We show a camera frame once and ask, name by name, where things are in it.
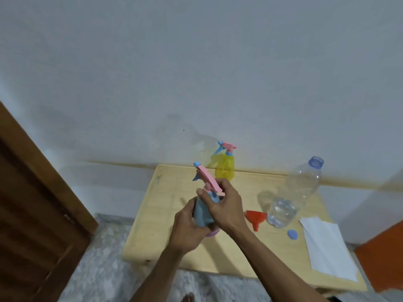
tabletop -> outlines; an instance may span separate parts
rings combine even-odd
[[[214,176],[214,169],[209,169],[209,172]],[[125,261],[142,264],[159,258],[168,242],[175,213],[196,196],[198,187],[204,186],[201,180],[192,181],[195,173],[194,167],[157,166],[124,246]],[[267,212],[273,197],[285,185],[285,176],[235,172],[231,184],[241,195],[244,210]],[[367,286],[359,271],[358,282],[354,282],[312,270],[299,219],[313,216],[332,222],[317,193],[288,227],[277,229],[264,221],[255,235],[308,284],[320,288],[366,291]],[[288,229],[298,232],[297,240],[287,236]],[[256,278],[244,254],[222,230],[212,238],[205,238],[199,247],[186,254],[179,267]]]

foot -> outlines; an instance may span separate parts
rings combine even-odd
[[[187,294],[183,297],[182,302],[195,302],[195,295],[193,292]]]

pink bottle base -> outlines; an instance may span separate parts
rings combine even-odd
[[[220,231],[220,228],[218,228],[217,230],[214,230],[209,235],[206,235],[206,237],[212,237],[212,236],[216,235],[219,231]]]

tiled floor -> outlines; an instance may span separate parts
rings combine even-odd
[[[59,302],[127,302],[143,281],[142,274],[121,260],[133,220],[106,215],[98,215],[97,220],[96,235]],[[168,301],[180,302],[189,292],[195,294],[197,302],[270,301],[258,280],[178,271]],[[403,301],[403,293],[390,291],[379,295],[370,289],[367,293],[346,293],[339,299],[342,302],[397,302]]]

pink spray nozzle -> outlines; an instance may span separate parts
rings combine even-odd
[[[196,176],[194,177],[193,181],[196,181],[198,179],[203,180],[203,182],[205,183],[204,189],[206,190],[206,192],[222,192],[222,189],[219,187],[216,180],[213,178],[213,176],[210,175],[207,169],[203,165],[201,165],[201,163],[194,162],[193,165],[197,169]]]
[[[219,141],[219,145],[220,145],[219,148],[216,150],[216,152],[214,154],[218,154],[220,151],[226,149],[226,152],[231,154],[231,156],[232,156],[232,151],[234,149],[237,149],[236,146],[229,144],[229,143],[224,143],[222,141]]]

